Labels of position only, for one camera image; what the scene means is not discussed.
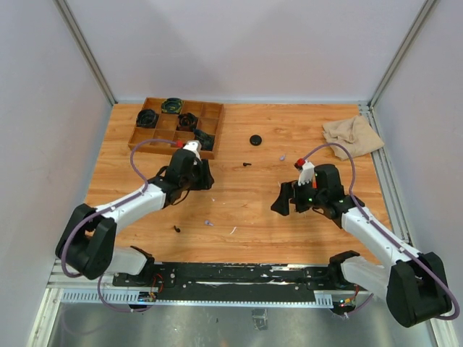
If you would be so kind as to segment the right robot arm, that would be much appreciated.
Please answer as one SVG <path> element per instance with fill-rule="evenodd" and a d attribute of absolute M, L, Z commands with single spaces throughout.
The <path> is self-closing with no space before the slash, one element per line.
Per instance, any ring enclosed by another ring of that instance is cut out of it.
<path fill-rule="evenodd" d="M 300 176 L 284 182 L 271 210 L 287 216 L 314 210 L 358 239 L 380 262 L 368 262 L 348 251 L 330 258 L 328 282 L 337 289 L 356 284 L 386 302 L 393 318 L 411 327 L 445 318 L 458 309 L 451 299 L 441 258 L 422 253 L 383 226 L 365 204 L 347 194 L 333 164 L 300 162 Z"/>

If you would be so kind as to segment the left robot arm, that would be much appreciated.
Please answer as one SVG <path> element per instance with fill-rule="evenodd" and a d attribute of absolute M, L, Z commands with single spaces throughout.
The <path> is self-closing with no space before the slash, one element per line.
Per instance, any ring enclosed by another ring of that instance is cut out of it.
<path fill-rule="evenodd" d="M 63 273 L 94 280 L 112 271 L 128 274 L 139 286 L 150 284 L 155 268 L 148 261 L 153 256 L 137 247 L 116 247 L 116 236 L 144 216 L 179 204 L 191 191 L 209 190 L 213 183 L 209 160 L 179 149 L 169 165 L 134 192 L 98 207 L 82 203 L 56 246 Z"/>

